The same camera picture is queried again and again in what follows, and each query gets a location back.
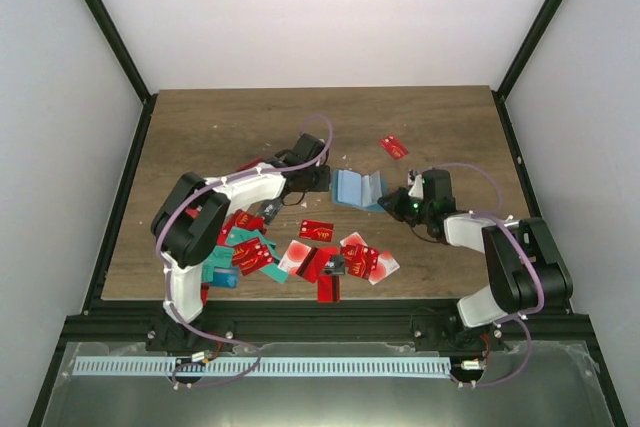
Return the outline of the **teal leather card holder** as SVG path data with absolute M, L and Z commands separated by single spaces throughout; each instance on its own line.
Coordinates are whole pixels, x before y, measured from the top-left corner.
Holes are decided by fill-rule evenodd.
M 388 193 L 387 183 L 379 171 L 362 175 L 351 170 L 336 169 L 331 179 L 331 199 L 339 206 L 367 212 L 383 212 L 378 200 Z

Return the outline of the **red card black stripe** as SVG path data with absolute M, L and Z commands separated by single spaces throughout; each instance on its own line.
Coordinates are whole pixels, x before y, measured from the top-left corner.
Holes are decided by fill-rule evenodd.
M 338 252 L 339 248 L 335 246 L 320 248 L 312 247 L 305 259 L 297 268 L 295 274 L 307 282 L 314 284 L 323 272 L 330 258 L 333 255 L 337 255 Z

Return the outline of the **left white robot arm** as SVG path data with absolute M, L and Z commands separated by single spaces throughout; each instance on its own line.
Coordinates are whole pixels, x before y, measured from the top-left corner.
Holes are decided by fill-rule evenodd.
M 253 204 L 302 192 L 316 183 L 331 140 L 299 135 L 291 149 L 255 161 L 222 177 L 183 174 L 151 223 L 155 253 L 164 264 L 163 308 L 174 320 L 170 340 L 181 350 L 204 339 L 200 285 L 205 259 L 213 252 L 225 221 Z

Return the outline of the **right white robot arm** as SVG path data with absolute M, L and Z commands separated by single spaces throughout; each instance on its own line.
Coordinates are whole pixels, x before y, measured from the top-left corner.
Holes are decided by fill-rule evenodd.
M 426 227 L 432 242 L 484 256 L 488 284 L 460 298 L 444 325 L 451 347 L 468 349 L 492 324 L 568 305 L 573 281 L 542 218 L 500 219 L 463 211 L 457 207 L 450 173 L 438 168 L 414 174 L 407 187 L 377 203 L 399 222 Z

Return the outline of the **red VIP card centre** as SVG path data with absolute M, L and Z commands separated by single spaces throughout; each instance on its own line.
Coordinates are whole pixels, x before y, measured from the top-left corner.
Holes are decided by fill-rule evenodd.
M 299 238 L 318 242 L 331 242 L 333 233 L 333 224 L 305 219 L 300 224 Z

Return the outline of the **red card far right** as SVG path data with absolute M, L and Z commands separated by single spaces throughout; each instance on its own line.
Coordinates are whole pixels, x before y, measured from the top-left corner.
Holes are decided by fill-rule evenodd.
M 408 149 L 394 135 L 383 137 L 379 144 L 394 160 L 403 159 L 409 154 Z

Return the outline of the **black card centre left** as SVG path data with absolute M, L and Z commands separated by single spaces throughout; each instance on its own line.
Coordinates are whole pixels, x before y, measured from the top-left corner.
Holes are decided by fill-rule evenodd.
M 256 216 L 261 217 L 265 225 L 269 225 L 276 218 L 282 207 L 282 202 L 279 199 L 265 201 L 260 205 Z

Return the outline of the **white red card right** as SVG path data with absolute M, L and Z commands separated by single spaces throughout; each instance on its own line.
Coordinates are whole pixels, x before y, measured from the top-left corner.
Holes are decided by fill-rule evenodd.
M 376 285 L 399 269 L 399 263 L 389 251 L 381 252 L 377 263 L 371 268 L 369 282 L 371 285 Z

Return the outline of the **red gold card right pile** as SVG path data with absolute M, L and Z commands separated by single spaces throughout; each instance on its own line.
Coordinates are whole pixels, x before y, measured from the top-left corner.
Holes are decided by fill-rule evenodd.
M 340 250 L 349 275 L 368 280 L 377 266 L 379 251 L 363 244 L 345 245 Z

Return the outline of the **red gold card pile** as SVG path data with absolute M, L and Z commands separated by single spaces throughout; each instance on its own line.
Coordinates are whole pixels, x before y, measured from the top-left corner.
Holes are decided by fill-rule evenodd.
M 349 275 L 368 280 L 377 266 L 379 251 L 363 244 L 345 245 L 340 250 Z
M 233 247 L 231 265 L 243 276 L 254 273 L 266 266 L 278 264 L 280 258 L 269 243 L 260 238 L 252 238 Z

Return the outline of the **small black card lower centre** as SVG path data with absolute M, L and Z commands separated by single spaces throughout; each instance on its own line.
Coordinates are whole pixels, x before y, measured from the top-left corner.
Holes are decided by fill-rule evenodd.
M 331 255 L 326 262 L 323 274 L 328 276 L 340 276 L 345 275 L 347 271 L 346 260 L 343 255 L 335 254 Z

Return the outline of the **teal card with stripe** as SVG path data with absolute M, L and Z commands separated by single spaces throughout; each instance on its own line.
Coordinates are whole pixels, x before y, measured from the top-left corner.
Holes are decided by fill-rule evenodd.
M 272 261 L 260 268 L 259 271 L 275 282 L 283 284 L 288 279 L 289 273 L 287 270 L 282 270 L 279 267 L 281 258 L 276 254 L 275 250 L 269 248 L 269 252 L 271 254 Z

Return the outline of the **teal card front left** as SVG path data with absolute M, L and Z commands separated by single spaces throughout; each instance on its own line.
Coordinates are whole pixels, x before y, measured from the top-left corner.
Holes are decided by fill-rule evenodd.
M 215 274 L 227 275 L 233 272 L 232 258 L 234 249 L 217 245 L 202 265 L 202 281 L 211 283 Z

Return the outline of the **black frame post right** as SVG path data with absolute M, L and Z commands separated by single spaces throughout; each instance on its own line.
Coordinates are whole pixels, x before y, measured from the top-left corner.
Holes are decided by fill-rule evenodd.
M 493 91 L 497 100 L 505 101 L 509 97 L 563 1 L 543 1 L 498 89 Z

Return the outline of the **black frame post left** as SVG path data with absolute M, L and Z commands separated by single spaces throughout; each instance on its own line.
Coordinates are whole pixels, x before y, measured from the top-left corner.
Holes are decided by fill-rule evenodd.
M 142 104 L 149 104 L 153 95 L 149 91 L 139 69 L 137 68 L 133 57 L 131 56 L 126 44 L 120 35 L 116 24 L 114 23 L 103 0 L 83 0 L 99 27 L 102 35 L 107 41 L 112 53 L 114 54 L 121 70 L 125 74 L 136 96 Z

